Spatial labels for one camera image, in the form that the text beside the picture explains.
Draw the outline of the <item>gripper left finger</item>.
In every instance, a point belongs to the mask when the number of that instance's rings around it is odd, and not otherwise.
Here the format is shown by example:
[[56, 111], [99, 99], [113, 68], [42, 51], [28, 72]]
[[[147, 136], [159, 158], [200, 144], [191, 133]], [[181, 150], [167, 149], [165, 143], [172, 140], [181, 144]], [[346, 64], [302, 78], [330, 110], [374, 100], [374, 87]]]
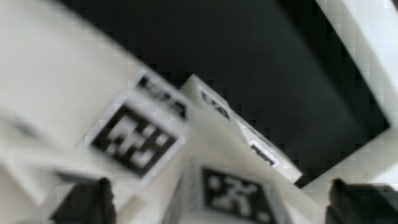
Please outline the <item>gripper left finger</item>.
[[60, 184], [49, 193], [42, 210], [46, 224], [115, 224], [108, 179]]

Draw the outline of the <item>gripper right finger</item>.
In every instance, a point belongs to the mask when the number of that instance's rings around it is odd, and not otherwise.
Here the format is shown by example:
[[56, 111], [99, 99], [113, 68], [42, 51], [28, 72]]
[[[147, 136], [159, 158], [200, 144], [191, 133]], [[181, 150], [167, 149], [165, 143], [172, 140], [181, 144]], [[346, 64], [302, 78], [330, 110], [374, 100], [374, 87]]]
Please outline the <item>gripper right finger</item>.
[[398, 190], [383, 184], [332, 181], [325, 224], [398, 224]]

